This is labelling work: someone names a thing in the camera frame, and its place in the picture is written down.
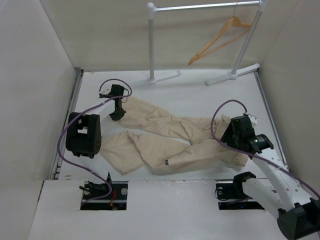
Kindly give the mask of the beige trousers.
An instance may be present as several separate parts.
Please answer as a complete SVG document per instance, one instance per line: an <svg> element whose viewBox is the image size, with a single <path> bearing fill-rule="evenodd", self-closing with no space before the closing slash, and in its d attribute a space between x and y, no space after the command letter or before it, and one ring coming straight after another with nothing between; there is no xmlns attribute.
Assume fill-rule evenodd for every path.
<svg viewBox="0 0 320 240"><path fill-rule="evenodd" d="M178 117L136 97L123 104L119 124L127 130L104 137L100 154L118 172L127 174L147 166L155 174L170 175L210 168L223 161L244 167L248 157L218 143L230 118Z"/></svg>

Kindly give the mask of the wooden clothes hanger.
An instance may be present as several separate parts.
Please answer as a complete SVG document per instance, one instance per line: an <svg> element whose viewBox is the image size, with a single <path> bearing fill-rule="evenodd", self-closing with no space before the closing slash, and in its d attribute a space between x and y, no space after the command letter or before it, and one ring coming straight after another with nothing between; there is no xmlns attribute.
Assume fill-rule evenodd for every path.
<svg viewBox="0 0 320 240"><path fill-rule="evenodd" d="M189 66L249 34L253 24L246 21L243 22L239 16L236 16L236 9L242 2L242 0L236 2L232 16L219 30L210 27L204 36L201 35L197 38L195 46L198 49L190 58Z"/></svg>

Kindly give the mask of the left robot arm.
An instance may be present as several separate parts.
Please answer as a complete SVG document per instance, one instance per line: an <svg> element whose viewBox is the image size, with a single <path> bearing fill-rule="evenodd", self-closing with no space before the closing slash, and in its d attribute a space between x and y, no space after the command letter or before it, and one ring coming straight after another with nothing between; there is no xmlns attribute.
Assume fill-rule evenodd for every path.
<svg viewBox="0 0 320 240"><path fill-rule="evenodd" d="M112 84L108 93L99 92L99 99L93 106L69 114L68 123L58 139L57 153L62 161L83 169L103 181L95 187L96 195L103 200L112 195L112 186L106 183L107 177L103 177L93 166L77 164L66 159L61 151L62 138L65 137L65 149L79 160L94 159L102 147L102 121L110 118L116 122L123 118L126 111L122 107L122 100L130 97L132 93L129 85L124 87L120 84Z"/></svg>

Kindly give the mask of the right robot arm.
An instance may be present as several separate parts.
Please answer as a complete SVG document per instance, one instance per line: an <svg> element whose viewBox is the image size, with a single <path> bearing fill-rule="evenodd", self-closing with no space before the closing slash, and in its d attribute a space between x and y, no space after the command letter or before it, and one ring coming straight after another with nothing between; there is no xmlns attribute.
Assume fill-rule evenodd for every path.
<svg viewBox="0 0 320 240"><path fill-rule="evenodd" d="M320 201L288 172L268 137L255 133L251 116L232 118L221 141L250 157L274 188L268 189L253 173L244 172L232 181L231 190L236 197L248 196L259 203L276 219L279 230L288 240L319 232Z"/></svg>

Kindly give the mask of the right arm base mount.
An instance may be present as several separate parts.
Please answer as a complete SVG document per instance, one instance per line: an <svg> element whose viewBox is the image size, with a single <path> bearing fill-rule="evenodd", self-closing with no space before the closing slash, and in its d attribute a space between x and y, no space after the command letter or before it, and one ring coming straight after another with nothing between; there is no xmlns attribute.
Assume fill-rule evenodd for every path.
<svg viewBox="0 0 320 240"><path fill-rule="evenodd" d="M218 182L215 187L214 195L218 201L218 209L221 211L264 210L258 202L238 191L233 182Z"/></svg>

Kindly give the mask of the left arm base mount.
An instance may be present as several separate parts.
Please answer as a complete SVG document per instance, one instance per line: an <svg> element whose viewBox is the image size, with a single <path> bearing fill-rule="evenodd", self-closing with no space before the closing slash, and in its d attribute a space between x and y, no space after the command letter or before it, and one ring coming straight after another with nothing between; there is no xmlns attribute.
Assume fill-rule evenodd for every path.
<svg viewBox="0 0 320 240"><path fill-rule="evenodd" d="M112 181L108 174L106 183L87 181L79 189L82 190L80 210L82 211L125 211L129 183Z"/></svg>

